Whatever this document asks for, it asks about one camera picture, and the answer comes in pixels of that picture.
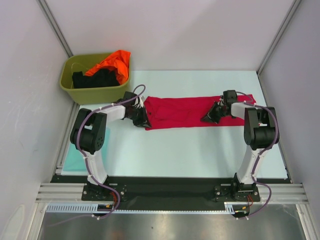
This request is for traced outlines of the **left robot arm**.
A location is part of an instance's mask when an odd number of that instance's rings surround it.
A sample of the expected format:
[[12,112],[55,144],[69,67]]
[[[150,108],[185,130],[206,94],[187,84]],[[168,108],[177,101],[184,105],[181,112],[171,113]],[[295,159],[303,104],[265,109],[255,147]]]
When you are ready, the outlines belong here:
[[84,158],[87,182],[82,199],[105,200],[116,193],[107,185],[108,174],[104,166],[102,148],[105,143],[107,124],[130,119],[134,126],[150,128],[144,98],[126,91],[123,98],[110,105],[90,110],[81,108],[71,130],[70,142]]

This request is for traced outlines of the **aluminium frame rail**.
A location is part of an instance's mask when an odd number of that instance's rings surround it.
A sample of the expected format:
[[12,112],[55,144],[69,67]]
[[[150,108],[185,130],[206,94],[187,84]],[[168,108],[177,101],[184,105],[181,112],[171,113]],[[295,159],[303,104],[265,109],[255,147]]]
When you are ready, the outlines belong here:
[[77,203],[82,201],[84,183],[42,183],[36,203]]

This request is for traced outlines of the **black t shirt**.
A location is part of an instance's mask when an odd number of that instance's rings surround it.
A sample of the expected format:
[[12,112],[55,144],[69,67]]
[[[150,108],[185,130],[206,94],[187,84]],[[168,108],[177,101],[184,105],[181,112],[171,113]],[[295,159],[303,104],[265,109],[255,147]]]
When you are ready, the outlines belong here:
[[116,73],[108,69],[100,69],[92,76],[83,75],[81,71],[72,74],[73,87],[84,88],[105,88],[120,86]]

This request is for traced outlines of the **magenta red t shirt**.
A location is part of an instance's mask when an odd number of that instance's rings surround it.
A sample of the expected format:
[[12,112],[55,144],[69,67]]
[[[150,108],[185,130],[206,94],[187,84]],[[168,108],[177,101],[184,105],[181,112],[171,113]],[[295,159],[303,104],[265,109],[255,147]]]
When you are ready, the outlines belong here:
[[223,117],[219,123],[203,122],[201,118],[210,110],[219,96],[159,98],[149,96],[144,101],[151,127],[145,130],[195,127],[243,126],[244,120],[231,116]]

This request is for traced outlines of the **olive green plastic bin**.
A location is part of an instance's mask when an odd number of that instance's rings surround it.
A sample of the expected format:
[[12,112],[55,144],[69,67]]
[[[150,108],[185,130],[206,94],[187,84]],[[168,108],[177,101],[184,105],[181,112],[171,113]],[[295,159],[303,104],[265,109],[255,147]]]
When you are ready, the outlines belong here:
[[70,98],[79,105],[111,103],[122,98],[126,91],[132,90],[130,79],[120,86],[74,88],[72,80],[74,72],[85,73],[111,54],[111,52],[80,54],[67,59],[60,75],[61,89],[68,93]]

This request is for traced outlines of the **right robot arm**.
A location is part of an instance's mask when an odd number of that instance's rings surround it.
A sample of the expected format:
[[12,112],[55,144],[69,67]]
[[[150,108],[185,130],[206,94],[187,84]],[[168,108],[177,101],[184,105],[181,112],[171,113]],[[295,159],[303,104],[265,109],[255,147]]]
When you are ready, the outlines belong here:
[[214,188],[217,202],[259,202],[257,172],[267,152],[279,142],[279,126],[274,107],[257,105],[253,97],[240,100],[240,91],[226,90],[201,118],[202,122],[218,124],[223,118],[244,121],[243,138],[246,151],[239,170],[230,185]]

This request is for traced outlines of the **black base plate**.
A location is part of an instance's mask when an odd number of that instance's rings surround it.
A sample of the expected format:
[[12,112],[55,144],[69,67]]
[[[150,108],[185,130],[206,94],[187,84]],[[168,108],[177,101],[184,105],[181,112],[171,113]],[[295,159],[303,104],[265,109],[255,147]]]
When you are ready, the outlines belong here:
[[79,187],[80,200],[118,204],[124,211],[218,211],[225,202],[261,203],[264,185],[290,183],[289,178],[260,178],[252,190],[237,187],[231,178],[125,177],[110,176],[104,188],[89,183],[85,176],[54,175],[60,187]]

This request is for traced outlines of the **folded teal t shirt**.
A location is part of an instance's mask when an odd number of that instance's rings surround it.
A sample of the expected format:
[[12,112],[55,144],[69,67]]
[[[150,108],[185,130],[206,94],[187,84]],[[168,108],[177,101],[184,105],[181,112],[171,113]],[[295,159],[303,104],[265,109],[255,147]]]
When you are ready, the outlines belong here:
[[[110,139],[111,130],[106,128],[105,130],[105,139],[102,145],[101,156],[102,162],[105,170],[107,169],[107,153],[108,153],[108,144]],[[84,176],[88,173],[84,161],[83,155],[76,149],[75,145],[70,143],[67,151],[67,155],[64,160],[62,167],[62,175],[75,175],[75,176]]]

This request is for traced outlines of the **orange t shirt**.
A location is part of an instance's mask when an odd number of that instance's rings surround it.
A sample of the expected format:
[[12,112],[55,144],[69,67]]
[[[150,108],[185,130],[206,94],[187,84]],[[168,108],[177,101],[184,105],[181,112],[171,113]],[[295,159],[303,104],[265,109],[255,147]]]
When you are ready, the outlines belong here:
[[130,51],[117,50],[87,70],[84,75],[92,77],[99,70],[108,69],[115,71],[116,80],[120,85],[123,85],[128,81],[130,76],[130,58]]

